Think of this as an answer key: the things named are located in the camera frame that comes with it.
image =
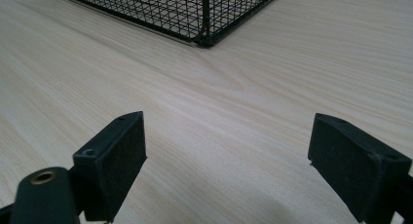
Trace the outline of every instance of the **black wire basket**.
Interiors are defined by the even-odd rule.
[[[168,36],[210,47],[272,0],[75,0]]]

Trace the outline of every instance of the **wood grain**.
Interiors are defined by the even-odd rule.
[[[356,223],[309,166],[314,115],[413,157],[412,2],[276,0],[204,50],[67,0],[0,0],[0,205],[142,110],[149,159],[116,223]]]

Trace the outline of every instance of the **wooden table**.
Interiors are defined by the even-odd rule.
[[[412,3],[276,0],[206,50],[67,0],[0,0],[0,205],[142,110],[149,159],[115,223],[357,223],[310,167],[314,115],[413,158]]]

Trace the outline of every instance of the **black metal grid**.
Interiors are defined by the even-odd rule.
[[[271,0],[76,0],[113,16],[209,47]]]

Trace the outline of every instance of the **basket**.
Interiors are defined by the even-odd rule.
[[[202,47],[216,44],[272,0],[75,0]]]

